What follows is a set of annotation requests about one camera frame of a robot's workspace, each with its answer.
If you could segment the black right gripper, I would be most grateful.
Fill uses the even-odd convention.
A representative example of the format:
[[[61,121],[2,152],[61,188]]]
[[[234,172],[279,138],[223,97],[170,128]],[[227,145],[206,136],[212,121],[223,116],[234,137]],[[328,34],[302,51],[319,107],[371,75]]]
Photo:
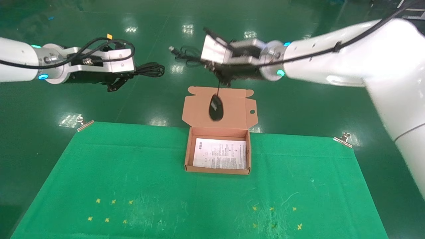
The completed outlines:
[[[203,66],[210,72],[219,75],[219,83],[223,87],[231,87],[233,80],[265,80],[260,69],[251,64],[224,65],[213,61],[203,61]]]

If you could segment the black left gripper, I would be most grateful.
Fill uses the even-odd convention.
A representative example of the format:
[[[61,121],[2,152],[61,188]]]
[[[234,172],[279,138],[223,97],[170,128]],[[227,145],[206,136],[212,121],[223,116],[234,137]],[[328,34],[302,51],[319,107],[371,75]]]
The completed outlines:
[[[107,86],[108,92],[119,90],[126,80],[135,76],[133,72],[112,74],[109,72],[86,72],[78,71],[70,74],[65,84],[103,84]]]

